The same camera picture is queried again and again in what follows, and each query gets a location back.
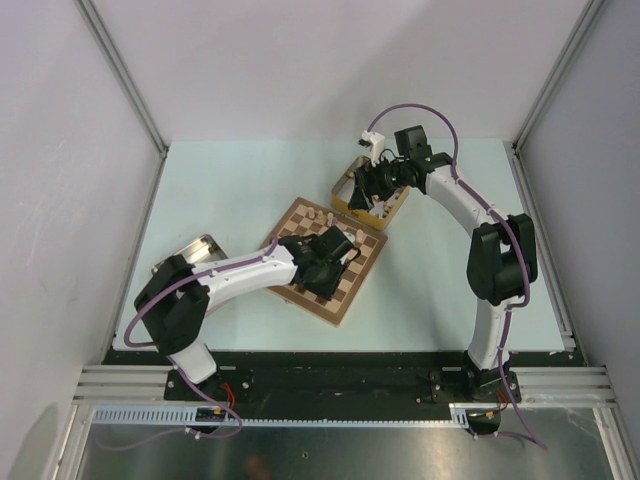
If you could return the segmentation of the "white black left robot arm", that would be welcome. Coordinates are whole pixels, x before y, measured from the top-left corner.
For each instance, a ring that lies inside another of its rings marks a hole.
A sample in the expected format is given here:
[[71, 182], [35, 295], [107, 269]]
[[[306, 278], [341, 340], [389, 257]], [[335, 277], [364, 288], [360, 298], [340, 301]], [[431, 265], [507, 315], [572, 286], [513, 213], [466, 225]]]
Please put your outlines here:
[[134, 301], [136, 316], [123, 340], [131, 348], [153, 346], [186, 377], [197, 398], [221, 387], [212, 354], [199, 339], [207, 313], [241, 295], [293, 285], [330, 300], [349, 264], [360, 256], [356, 236], [332, 225], [322, 234], [272, 237], [247, 255], [190, 263], [170, 256]]

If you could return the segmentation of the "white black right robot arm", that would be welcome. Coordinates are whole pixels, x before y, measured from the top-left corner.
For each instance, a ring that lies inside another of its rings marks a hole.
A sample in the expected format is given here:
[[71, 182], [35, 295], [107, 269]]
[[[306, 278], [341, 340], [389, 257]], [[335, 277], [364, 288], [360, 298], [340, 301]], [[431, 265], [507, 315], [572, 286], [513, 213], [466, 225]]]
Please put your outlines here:
[[538, 276], [534, 223], [526, 214], [501, 214], [458, 173], [455, 154], [432, 150], [423, 127], [400, 130], [394, 137], [397, 155], [388, 159], [382, 134], [361, 134], [359, 143], [369, 157], [353, 172], [348, 207], [370, 210], [399, 190], [415, 188], [439, 203], [469, 235], [466, 278], [477, 298], [476, 320], [455, 384], [469, 399], [484, 401], [509, 385], [512, 314], [528, 305]]

